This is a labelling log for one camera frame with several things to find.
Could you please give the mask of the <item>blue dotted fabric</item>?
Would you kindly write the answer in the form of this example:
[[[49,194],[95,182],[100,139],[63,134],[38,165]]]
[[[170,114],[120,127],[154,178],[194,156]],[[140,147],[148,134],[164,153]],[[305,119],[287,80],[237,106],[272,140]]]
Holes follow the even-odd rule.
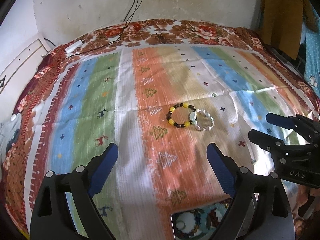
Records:
[[[300,43],[306,45],[306,62],[304,77],[319,97],[319,31],[311,31],[305,23],[302,25]]]

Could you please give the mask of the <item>striped patterned cloth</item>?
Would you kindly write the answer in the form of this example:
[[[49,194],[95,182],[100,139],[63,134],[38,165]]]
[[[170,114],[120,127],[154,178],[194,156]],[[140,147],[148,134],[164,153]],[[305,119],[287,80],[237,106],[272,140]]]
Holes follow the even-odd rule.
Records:
[[[25,174],[31,222],[44,174],[73,171],[110,143],[118,160],[93,198],[117,239],[175,239],[171,216],[227,199],[206,159],[211,142],[258,174],[273,167],[251,129],[296,144],[268,113],[319,117],[319,99],[274,57],[227,46],[121,48],[80,59],[33,113]]]

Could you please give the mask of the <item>yellow hanging cloth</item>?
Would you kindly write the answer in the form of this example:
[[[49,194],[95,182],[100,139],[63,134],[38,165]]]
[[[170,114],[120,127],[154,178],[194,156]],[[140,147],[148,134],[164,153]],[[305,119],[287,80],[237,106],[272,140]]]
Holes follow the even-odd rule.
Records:
[[[319,31],[309,0],[261,0],[261,12],[261,40],[294,60],[298,56],[303,25],[314,33]]]

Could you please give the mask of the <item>white wooden headboard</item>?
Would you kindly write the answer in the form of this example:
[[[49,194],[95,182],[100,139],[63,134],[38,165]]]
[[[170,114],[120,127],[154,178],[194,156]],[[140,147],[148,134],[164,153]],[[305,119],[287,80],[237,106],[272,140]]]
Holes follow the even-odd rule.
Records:
[[[49,51],[50,46],[40,33],[29,38],[20,53],[1,72],[1,94],[20,95]]]

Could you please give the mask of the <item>floral red bedspread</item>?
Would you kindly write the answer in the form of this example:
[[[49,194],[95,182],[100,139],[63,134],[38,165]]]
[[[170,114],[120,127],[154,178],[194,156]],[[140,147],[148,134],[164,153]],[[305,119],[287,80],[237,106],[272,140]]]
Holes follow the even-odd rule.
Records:
[[[169,44],[227,46],[274,57],[248,29],[187,20],[154,19],[119,24],[85,34],[79,37],[79,41],[81,45],[71,53],[66,51],[66,44],[49,52],[20,95],[1,94],[1,198],[9,217],[24,237],[29,237],[30,228],[25,217],[24,194],[33,113],[54,79],[68,65],[80,59],[111,54],[121,48]]]

